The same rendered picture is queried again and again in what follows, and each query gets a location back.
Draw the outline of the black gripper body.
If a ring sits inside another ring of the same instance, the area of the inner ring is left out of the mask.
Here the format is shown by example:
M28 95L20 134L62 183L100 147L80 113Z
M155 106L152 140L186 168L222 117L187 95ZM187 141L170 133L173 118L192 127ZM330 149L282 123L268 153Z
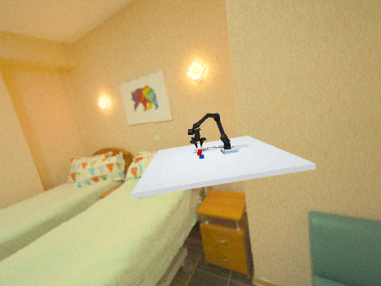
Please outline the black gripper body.
M194 143L196 143L197 141L206 141L206 138L205 138L205 137L200 138L200 134L199 134L199 135L195 135L195 141L192 140L192 141L190 141L190 143L191 143L191 144L194 144Z

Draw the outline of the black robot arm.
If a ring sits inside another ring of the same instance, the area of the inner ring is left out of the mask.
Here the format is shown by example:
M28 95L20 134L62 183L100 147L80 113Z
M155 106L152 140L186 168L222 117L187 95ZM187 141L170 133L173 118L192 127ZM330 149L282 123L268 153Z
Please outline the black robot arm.
M224 148L223 149L230 150L231 149L231 143L230 143L230 140L228 139L227 135L225 134L225 132L224 132L224 130L222 128L222 124L220 122L220 115L218 113L215 113L215 114L208 113L208 114L206 114L199 122L193 124L193 128L192 129L188 129L188 135L194 135L194 134L195 135L199 135L199 130L201 130L201 129L200 128L196 129L196 128L198 128L201 125L201 123L203 121L205 121L208 117L213 118L216 121L216 123L217 123L218 129L219 129L219 131L221 133L221 136L220 136L221 141L224 143L224 145L223 145Z

